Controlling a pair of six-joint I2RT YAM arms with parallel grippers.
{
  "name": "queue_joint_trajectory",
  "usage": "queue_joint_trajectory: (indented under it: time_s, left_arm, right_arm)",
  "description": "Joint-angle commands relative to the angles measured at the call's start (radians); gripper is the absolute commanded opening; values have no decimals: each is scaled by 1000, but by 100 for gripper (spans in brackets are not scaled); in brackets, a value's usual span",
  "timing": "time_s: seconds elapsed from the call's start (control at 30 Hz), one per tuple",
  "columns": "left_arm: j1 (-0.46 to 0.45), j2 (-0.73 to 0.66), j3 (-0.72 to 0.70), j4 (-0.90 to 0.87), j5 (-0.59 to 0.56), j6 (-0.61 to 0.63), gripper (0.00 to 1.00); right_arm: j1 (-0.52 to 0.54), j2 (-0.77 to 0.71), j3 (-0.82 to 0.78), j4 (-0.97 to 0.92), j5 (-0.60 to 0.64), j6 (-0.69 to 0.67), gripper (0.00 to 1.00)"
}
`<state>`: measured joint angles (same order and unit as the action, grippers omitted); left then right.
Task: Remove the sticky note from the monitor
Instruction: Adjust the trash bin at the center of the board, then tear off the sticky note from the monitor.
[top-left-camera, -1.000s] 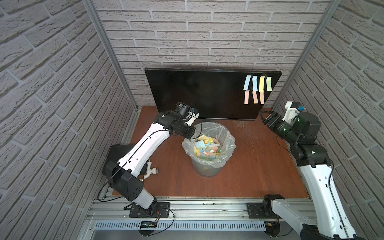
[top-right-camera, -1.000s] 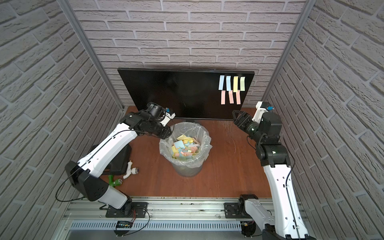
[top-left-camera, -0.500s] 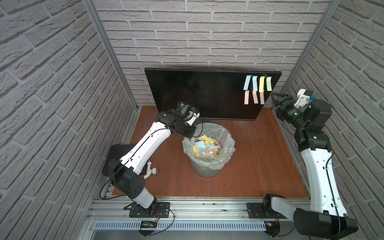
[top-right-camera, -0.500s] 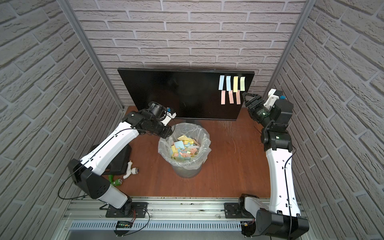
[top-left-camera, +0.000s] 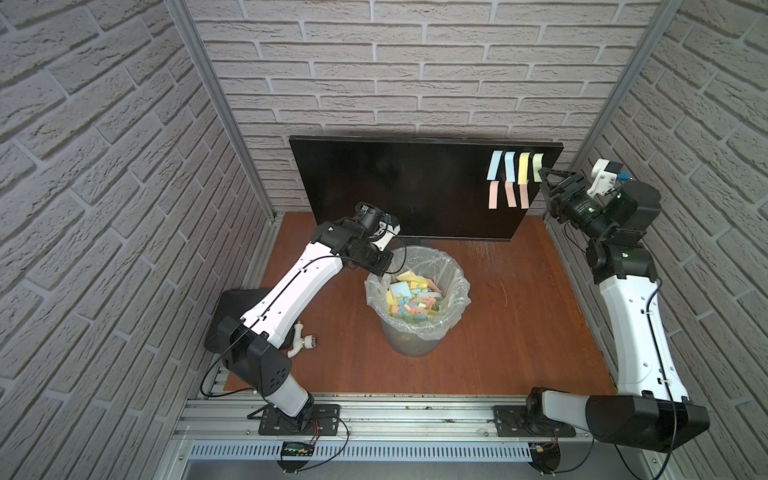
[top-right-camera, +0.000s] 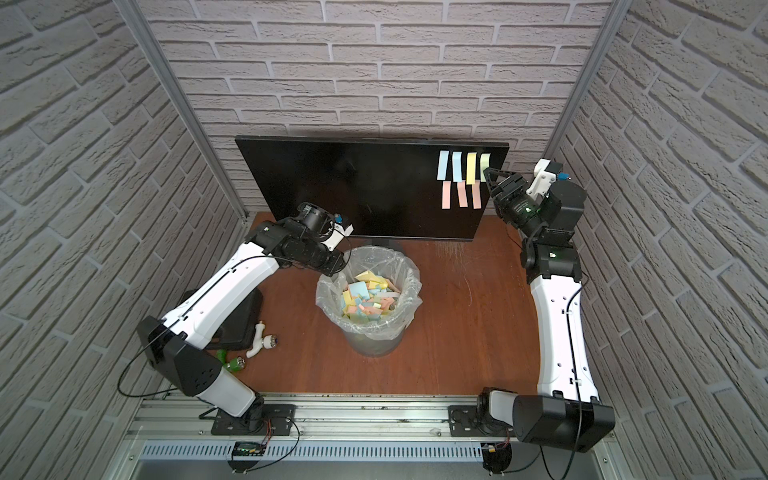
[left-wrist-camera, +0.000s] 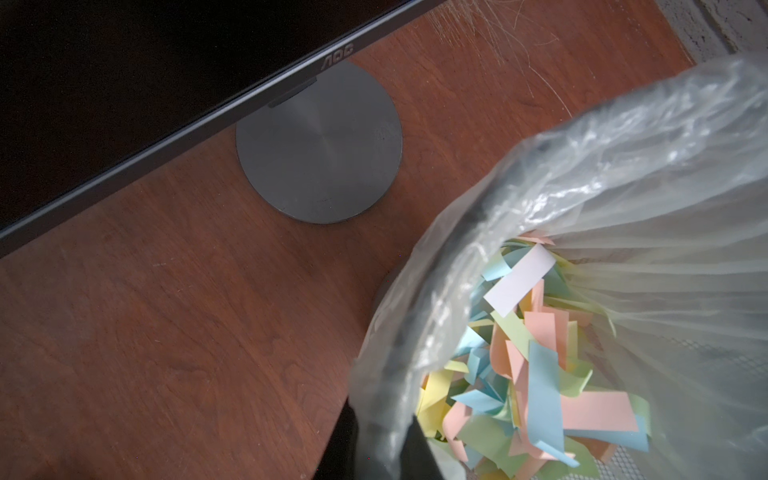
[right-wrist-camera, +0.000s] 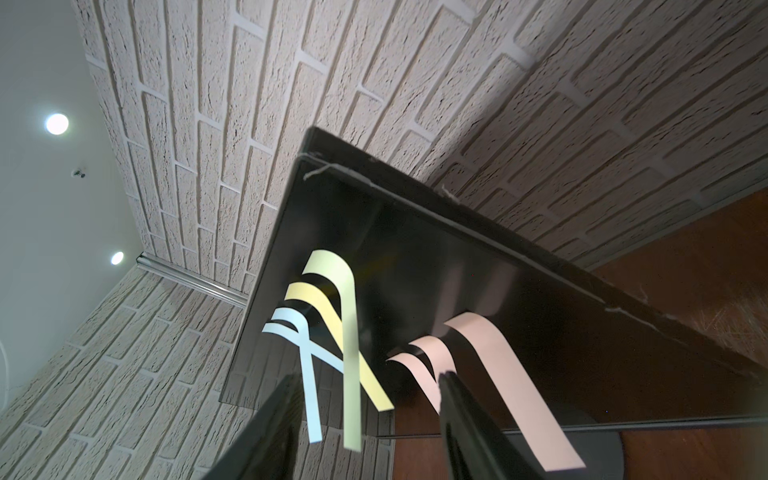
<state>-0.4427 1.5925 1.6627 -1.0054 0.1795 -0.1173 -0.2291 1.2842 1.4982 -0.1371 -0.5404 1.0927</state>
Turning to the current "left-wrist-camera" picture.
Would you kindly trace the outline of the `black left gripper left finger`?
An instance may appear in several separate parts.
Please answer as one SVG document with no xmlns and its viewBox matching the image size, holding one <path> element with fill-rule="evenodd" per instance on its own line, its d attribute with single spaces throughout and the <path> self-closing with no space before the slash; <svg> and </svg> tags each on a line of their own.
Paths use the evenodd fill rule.
<svg viewBox="0 0 768 480">
<path fill-rule="evenodd" d="M 354 480 L 358 422 L 346 400 L 332 431 L 313 480 Z"/>
</svg>

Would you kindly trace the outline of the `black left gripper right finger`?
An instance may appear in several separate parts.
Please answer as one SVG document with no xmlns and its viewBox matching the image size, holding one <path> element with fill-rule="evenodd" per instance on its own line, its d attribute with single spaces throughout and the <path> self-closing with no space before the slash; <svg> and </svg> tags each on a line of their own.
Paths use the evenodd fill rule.
<svg viewBox="0 0 768 480">
<path fill-rule="evenodd" d="M 400 454 L 401 480 L 443 480 L 416 416 L 412 417 Z"/>
</svg>

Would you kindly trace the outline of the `mesh waste bin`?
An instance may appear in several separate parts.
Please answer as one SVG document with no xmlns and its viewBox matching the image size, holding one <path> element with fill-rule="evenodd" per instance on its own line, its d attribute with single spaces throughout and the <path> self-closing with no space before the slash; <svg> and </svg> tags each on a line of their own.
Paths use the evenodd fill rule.
<svg viewBox="0 0 768 480">
<path fill-rule="evenodd" d="M 766 343 L 599 335 L 585 355 L 598 386 L 649 405 L 648 451 L 619 448 L 605 469 L 608 478 L 766 478 Z"/>
</svg>

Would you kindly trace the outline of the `clear plastic bin liner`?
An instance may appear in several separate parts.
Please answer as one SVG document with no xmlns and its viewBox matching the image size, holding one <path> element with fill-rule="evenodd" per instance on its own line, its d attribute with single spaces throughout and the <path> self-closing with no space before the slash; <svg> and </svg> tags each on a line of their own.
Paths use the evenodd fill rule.
<svg viewBox="0 0 768 480">
<path fill-rule="evenodd" d="M 400 479 L 424 377 L 484 267 L 550 239 L 594 336 L 767 345 L 767 57 L 722 57 L 514 148 L 446 208 L 379 304 L 350 377 L 355 479 Z"/>
</svg>

